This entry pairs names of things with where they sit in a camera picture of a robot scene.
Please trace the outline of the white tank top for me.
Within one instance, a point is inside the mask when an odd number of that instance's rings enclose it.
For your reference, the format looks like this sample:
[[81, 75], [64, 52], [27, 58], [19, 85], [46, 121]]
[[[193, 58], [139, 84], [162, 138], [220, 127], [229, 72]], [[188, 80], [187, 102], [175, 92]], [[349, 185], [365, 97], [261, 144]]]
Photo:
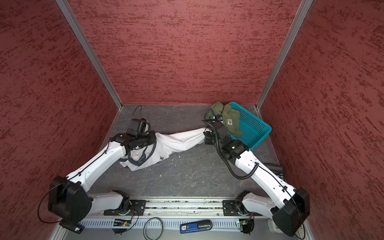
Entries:
[[205, 140], [204, 128], [164, 135], [155, 133], [156, 142], [143, 149], [132, 150], [119, 160], [124, 168], [141, 170], [161, 162], [172, 154], [187, 151]]

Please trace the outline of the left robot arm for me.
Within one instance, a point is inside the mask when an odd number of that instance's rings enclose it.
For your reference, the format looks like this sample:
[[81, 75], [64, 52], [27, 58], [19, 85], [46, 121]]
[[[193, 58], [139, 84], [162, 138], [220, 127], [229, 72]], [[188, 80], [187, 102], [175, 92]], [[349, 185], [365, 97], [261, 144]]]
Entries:
[[143, 150], [156, 144], [155, 132], [132, 135], [117, 134], [83, 166], [66, 177], [56, 176], [50, 183], [48, 211], [64, 223], [77, 224], [89, 214], [105, 210], [118, 215], [132, 214], [130, 197], [122, 191], [88, 195], [96, 180], [115, 162], [127, 157], [132, 150]]

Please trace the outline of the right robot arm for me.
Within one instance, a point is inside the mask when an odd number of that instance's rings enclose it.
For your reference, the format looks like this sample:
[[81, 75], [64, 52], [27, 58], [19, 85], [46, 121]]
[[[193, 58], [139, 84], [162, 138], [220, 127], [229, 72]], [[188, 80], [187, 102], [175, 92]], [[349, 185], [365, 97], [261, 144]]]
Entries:
[[252, 179], [268, 195], [259, 197], [243, 191], [238, 199], [250, 213], [273, 220], [287, 236], [298, 236], [305, 230], [310, 215], [310, 195], [304, 188], [296, 189], [268, 169], [240, 140], [233, 140], [224, 124], [218, 120], [203, 120], [208, 145], [213, 145], [230, 173], [238, 180]]

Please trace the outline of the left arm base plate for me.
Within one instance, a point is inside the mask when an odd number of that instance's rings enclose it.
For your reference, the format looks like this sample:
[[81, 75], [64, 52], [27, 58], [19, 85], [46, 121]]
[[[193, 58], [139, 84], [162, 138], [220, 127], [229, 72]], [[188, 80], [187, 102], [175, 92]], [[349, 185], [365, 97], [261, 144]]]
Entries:
[[146, 207], [145, 200], [124, 200], [118, 209], [120, 216], [142, 216]]

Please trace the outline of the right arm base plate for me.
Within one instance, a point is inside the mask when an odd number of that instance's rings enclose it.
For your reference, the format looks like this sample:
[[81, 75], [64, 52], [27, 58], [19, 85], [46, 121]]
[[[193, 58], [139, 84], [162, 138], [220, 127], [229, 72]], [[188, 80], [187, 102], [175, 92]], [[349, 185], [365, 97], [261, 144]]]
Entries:
[[240, 216], [243, 214], [242, 205], [240, 201], [223, 200], [222, 204], [224, 216]]

